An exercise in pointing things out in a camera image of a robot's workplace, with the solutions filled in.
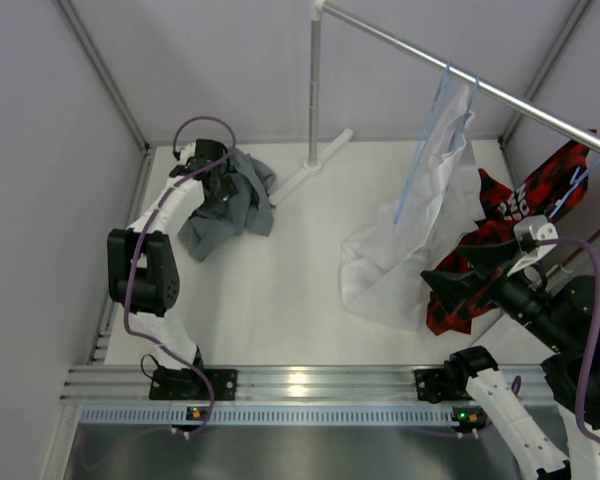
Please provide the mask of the grey button shirt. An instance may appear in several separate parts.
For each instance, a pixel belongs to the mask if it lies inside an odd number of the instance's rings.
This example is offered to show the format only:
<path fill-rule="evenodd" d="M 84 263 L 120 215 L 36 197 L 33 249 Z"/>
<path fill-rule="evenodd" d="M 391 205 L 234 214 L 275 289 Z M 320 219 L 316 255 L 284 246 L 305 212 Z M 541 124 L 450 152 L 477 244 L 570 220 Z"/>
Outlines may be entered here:
<path fill-rule="evenodd" d="M 205 202 L 179 233 L 188 253 L 197 261 L 204 261 L 215 248 L 245 230 L 267 237 L 273 228 L 269 191 L 276 181 L 275 172 L 239 149 L 229 157 L 228 166 L 235 193 L 226 201 Z"/>

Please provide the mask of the light blue hanger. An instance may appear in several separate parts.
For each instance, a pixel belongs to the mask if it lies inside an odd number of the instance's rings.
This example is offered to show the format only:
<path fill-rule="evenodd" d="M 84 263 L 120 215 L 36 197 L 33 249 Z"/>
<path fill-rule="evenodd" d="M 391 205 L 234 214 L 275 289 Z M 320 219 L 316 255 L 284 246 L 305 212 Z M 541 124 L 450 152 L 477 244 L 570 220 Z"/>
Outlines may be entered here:
<path fill-rule="evenodd" d="M 410 171 L 406 177 L 406 181 L 405 181 L 400 199 L 398 201 L 398 204 L 397 204 L 397 207 L 396 207 L 396 210 L 394 213 L 393 220 L 394 220 L 395 224 L 397 224 L 399 222 L 402 211 L 407 202 L 408 196 L 409 196 L 410 192 L 412 191 L 413 183 L 414 183 L 416 174 L 418 173 L 418 169 L 419 169 L 419 165 L 420 165 L 423 153 L 424 153 L 424 149 L 426 147 L 426 144 L 428 142 L 430 134 L 433 131 L 433 128 L 437 122 L 437 120 L 436 120 L 437 105 L 439 103 L 441 95 L 448 88 L 448 85 L 451 82 L 450 67 L 451 67 L 451 61 L 448 60 L 443 69 L 443 74 L 440 77 L 435 95 L 432 100 L 432 104 L 431 104 L 429 113 L 427 115 L 425 125 L 424 125 L 423 129 L 421 130 L 421 133 L 420 133 L 420 136 L 418 139 L 418 144 L 416 146 L 415 153 L 412 158 Z"/>

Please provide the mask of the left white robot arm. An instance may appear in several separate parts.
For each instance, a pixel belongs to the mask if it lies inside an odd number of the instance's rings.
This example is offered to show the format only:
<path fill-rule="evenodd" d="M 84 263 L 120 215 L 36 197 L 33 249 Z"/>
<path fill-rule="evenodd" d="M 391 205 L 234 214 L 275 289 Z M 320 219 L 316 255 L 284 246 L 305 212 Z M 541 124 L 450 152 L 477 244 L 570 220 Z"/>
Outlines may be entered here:
<path fill-rule="evenodd" d="M 177 151 L 176 165 L 149 208 L 107 237 L 109 297 L 121 305 L 123 328 L 148 341 L 165 366 L 177 368 L 171 385 L 186 399 L 203 393 L 206 375 L 198 369 L 200 349 L 176 307 L 181 282 L 175 240 L 211 196 L 213 176 L 224 173 L 232 150 L 215 140 L 198 140 Z"/>

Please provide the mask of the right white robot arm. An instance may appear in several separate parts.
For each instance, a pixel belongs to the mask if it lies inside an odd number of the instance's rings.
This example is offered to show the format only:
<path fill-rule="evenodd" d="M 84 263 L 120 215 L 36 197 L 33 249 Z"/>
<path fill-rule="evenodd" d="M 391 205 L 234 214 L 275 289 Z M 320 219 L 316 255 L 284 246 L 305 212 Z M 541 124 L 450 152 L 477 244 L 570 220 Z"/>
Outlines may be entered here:
<path fill-rule="evenodd" d="M 575 276 L 555 292 L 525 276 L 542 253 L 565 244 L 587 253 L 591 274 Z M 542 351 L 538 367 L 558 408 L 567 449 L 547 438 L 485 345 L 456 351 L 441 366 L 417 371 L 418 399 L 475 402 L 525 479 L 600 479 L 600 257 L 595 247 L 576 238 L 526 235 L 457 251 L 468 271 L 425 271 L 423 279 L 448 312 L 470 301 L 495 306 L 537 344 Z"/>

